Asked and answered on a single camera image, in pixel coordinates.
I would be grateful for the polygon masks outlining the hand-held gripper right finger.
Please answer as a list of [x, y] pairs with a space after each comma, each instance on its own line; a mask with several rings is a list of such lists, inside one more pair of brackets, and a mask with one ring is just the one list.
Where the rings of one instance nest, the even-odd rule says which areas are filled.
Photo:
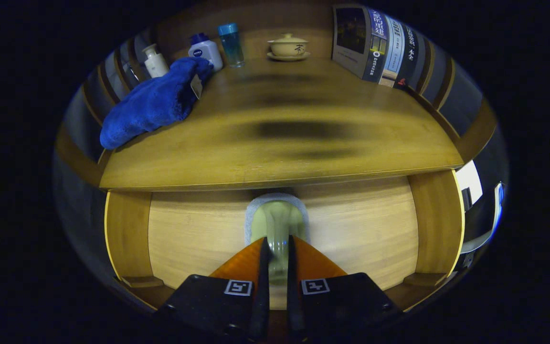
[[390, 326], [403, 311], [366, 273], [346, 273], [294, 235], [288, 239], [287, 322], [292, 336], [339, 336]]

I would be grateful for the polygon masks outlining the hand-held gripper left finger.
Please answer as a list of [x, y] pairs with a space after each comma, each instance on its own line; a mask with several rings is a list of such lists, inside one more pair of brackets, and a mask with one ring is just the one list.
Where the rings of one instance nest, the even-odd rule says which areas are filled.
[[271, 259], [266, 237], [236, 253], [209, 276], [191, 274], [157, 311], [157, 319], [199, 337], [259, 342], [269, 323]]

